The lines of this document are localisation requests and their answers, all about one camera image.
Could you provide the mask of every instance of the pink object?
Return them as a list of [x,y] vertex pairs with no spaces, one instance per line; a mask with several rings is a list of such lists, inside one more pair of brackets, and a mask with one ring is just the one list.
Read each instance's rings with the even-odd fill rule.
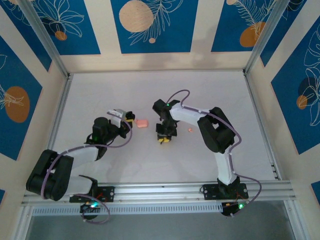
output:
[[147,128],[149,126],[147,119],[136,119],[135,123],[138,128]]

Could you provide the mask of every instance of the small orange object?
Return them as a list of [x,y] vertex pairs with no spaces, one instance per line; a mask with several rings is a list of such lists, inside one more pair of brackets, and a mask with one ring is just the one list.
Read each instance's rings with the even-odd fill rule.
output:
[[147,119],[136,119],[135,123],[138,128],[147,128],[149,126]]

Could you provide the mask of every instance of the pink block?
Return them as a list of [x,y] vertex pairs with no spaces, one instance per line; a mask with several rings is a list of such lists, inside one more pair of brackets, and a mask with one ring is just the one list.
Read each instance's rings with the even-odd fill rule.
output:
[[147,128],[149,125],[149,122],[147,119],[137,119],[135,120],[135,123],[138,128]]

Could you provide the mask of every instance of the purple cable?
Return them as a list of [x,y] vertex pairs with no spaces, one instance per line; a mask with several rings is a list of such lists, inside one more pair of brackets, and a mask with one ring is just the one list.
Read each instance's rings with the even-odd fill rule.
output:
[[[119,117],[119,116],[117,116],[117,115],[115,115],[115,114],[112,114],[112,113],[110,113],[110,112],[107,112],[107,114],[109,114],[109,115],[111,115],[111,116],[113,116],[113,117],[116,117],[116,118],[121,119],[121,117]],[[40,195],[41,195],[42,199],[44,199],[44,200],[46,199],[46,197],[45,197],[45,188],[46,188],[46,184],[47,184],[47,181],[48,181],[50,172],[51,172],[52,169],[54,168],[54,166],[55,166],[55,164],[57,163],[57,161],[59,160],[59,158],[61,158],[61,156],[65,155],[65,154],[67,154],[67,153],[70,153],[70,152],[73,152],[73,151],[76,151],[76,150],[80,150],[80,149],[85,149],[85,148],[103,147],[103,148],[117,149],[117,148],[121,148],[121,147],[127,145],[127,144],[130,142],[131,138],[132,138],[132,129],[131,129],[131,126],[130,126],[130,124],[129,124],[128,122],[126,122],[126,121],[124,121],[124,122],[125,122],[125,124],[126,124],[126,125],[129,127],[129,129],[130,129],[130,136],[129,136],[129,139],[128,139],[125,143],[123,143],[123,144],[121,144],[121,145],[119,145],[119,146],[108,146],[108,145],[104,145],[104,144],[83,145],[83,146],[77,146],[77,147],[71,148],[71,149],[69,149],[69,150],[66,150],[66,151],[60,153],[60,154],[53,160],[52,164],[51,164],[50,167],[47,169],[46,174],[45,174],[45,176],[44,176],[44,180],[43,180],[43,183],[42,183],[42,186],[41,186],[41,192],[40,192]]]
[[90,220],[85,219],[85,211],[83,211],[81,217],[82,217],[82,219],[83,219],[84,222],[89,223],[89,224],[99,225],[99,224],[105,224],[106,222],[109,221],[109,219],[110,219],[110,210],[109,210],[109,208],[107,207],[107,205],[105,205],[102,201],[100,201],[99,199],[97,199],[97,198],[95,198],[95,197],[93,197],[93,196],[89,196],[89,195],[86,195],[86,194],[80,194],[80,193],[79,193],[79,194],[75,194],[75,196],[82,197],[82,198],[87,198],[87,199],[91,199],[91,200],[93,200],[93,201],[95,201],[95,202],[98,202],[98,203],[101,204],[101,205],[107,210],[107,212],[108,212],[108,217],[107,217],[105,220],[103,220],[103,221],[90,221]]
[[[190,91],[188,89],[183,89],[183,90],[180,90],[180,91],[177,91],[176,93],[174,93],[170,98],[169,100],[166,102],[168,103],[175,95],[177,95],[178,93],[181,93],[181,92],[187,92],[187,95],[182,99],[181,101],[181,106],[182,108],[184,109],[187,109],[187,110],[191,110],[191,111],[194,111],[194,112],[197,112],[199,113],[199,110],[195,109],[195,108],[192,108],[192,107],[188,107],[188,106],[183,106],[183,103],[184,101],[189,97],[190,95]],[[234,175],[238,176],[239,178],[244,178],[244,179],[248,179],[248,180],[251,180],[251,181],[255,181],[259,184],[259,190],[257,192],[257,194],[249,201],[249,203],[247,204],[247,206],[249,204],[251,204],[254,200],[256,200],[256,198],[259,196],[259,194],[261,193],[261,190],[262,190],[262,184],[259,180],[255,179],[255,178],[252,178],[252,177],[248,177],[248,176],[242,176],[240,174],[237,174],[235,169],[234,169],[234,165],[233,165],[233,161],[232,161],[232,153],[231,151],[237,147],[241,142],[242,142],[242,138],[240,136],[240,134],[230,125],[228,124],[226,121],[224,121],[223,119],[221,119],[220,117],[210,113],[210,112],[205,112],[205,111],[201,111],[200,112],[201,114],[206,114],[206,115],[209,115],[211,117],[213,117],[214,119],[218,120],[219,122],[223,123],[225,126],[227,126],[231,131],[234,132],[234,134],[238,137],[238,142],[236,142],[234,145],[232,145],[230,148],[229,148],[229,151],[228,151],[228,155],[229,155],[229,164],[230,164],[230,168],[231,168],[231,171],[233,172]]]

